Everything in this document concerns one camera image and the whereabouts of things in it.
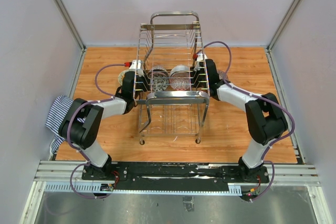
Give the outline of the yellow rim leaf bowl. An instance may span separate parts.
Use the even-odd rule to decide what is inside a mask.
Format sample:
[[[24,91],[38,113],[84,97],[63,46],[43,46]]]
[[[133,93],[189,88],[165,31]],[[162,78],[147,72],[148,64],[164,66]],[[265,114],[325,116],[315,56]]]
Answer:
[[[121,86],[123,83],[123,79],[125,77],[125,74],[128,72],[128,70],[123,70],[122,72],[119,73],[118,75],[118,83]]]

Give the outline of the plain white bowl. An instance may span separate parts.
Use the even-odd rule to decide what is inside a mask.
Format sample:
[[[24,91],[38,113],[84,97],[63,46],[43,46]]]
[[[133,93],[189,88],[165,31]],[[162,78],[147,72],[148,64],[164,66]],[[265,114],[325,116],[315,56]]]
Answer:
[[[174,68],[172,68],[170,75],[176,73],[176,72],[189,72],[190,68],[186,65],[177,65]]]

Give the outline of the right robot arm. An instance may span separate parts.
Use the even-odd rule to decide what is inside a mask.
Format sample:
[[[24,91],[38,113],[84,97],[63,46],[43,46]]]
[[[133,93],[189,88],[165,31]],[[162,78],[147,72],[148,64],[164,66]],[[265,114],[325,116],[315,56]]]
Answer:
[[[198,62],[196,75],[207,74],[210,96],[229,103],[246,113],[251,141],[247,151],[238,160],[238,177],[250,182],[264,164],[264,158],[272,143],[288,129],[283,107],[273,93],[265,95],[248,92],[219,77],[215,62],[206,59]]]

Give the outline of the red ikat pattern bowl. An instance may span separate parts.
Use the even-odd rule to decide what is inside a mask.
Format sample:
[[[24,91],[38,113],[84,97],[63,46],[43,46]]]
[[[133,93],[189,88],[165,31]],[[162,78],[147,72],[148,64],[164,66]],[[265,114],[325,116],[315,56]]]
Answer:
[[[218,76],[219,76],[220,80],[229,81],[228,75],[225,72],[223,72],[221,70],[218,70],[217,73],[218,73]]]

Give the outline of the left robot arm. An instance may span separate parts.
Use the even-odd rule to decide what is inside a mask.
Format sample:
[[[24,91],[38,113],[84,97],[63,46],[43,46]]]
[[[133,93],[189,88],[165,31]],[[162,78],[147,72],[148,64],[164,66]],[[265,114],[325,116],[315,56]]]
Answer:
[[[112,158],[98,143],[101,121],[114,115],[129,113],[135,107],[133,99],[135,72],[128,71],[116,94],[101,101],[75,99],[58,128],[58,134],[78,150],[88,166],[100,179],[112,175]]]

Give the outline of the red geometric pattern bowl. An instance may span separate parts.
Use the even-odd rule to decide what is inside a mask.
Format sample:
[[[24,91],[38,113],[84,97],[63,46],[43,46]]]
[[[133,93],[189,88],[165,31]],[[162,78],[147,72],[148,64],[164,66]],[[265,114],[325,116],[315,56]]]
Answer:
[[[170,77],[170,86],[177,91],[185,91],[190,88],[190,79],[182,74],[176,74]]]

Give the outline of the blue striped cloth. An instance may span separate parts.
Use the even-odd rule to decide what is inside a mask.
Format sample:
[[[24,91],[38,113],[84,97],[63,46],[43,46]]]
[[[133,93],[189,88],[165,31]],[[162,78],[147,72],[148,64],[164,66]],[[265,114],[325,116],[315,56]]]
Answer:
[[[51,155],[54,155],[60,145],[65,141],[65,139],[58,134],[58,130],[73,102],[74,101],[66,95],[60,95],[51,105],[45,123],[45,126],[54,134],[54,138],[50,144]]]

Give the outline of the aluminium frame rail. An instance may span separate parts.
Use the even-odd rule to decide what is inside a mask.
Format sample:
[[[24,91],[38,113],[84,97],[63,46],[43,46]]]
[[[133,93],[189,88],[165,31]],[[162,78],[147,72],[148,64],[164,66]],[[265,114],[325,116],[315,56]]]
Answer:
[[[66,6],[62,0],[54,0],[54,3],[56,4],[61,16],[63,17],[66,25],[68,26],[73,38],[75,39],[76,43],[78,44],[79,48],[84,51],[86,49],[85,43],[83,42],[81,36],[79,35],[79,32],[72,21]]]

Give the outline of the brown diamond pattern bowl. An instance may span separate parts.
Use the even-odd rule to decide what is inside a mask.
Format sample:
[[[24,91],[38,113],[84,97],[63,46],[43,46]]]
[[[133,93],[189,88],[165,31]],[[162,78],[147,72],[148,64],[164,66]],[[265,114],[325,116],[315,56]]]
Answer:
[[[167,70],[162,65],[153,66],[152,69],[149,71],[149,73],[151,73],[151,72],[157,72],[157,73],[163,74],[165,76],[168,75]]]

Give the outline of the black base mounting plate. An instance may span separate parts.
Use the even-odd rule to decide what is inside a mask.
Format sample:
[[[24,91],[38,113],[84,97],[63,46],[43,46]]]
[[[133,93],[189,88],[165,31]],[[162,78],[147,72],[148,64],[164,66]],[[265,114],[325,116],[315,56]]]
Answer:
[[[269,182],[266,167],[262,167],[256,177],[245,181],[238,174],[238,165],[210,163],[151,163],[151,162],[113,162],[112,174],[108,178],[100,178],[90,167],[83,169],[83,180],[109,181],[117,179],[117,184],[135,182],[141,185],[202,185],[205,183],[251,183],[266,184]]]

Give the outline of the black leaf coral bowl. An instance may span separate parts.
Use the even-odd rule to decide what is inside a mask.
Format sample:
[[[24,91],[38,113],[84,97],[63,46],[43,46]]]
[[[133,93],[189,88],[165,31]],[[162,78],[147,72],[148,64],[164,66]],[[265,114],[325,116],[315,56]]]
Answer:
[[[154,76],[150,80],[149,90],[151,92],[164,91],[169,86],[169,80],[166,77]]]

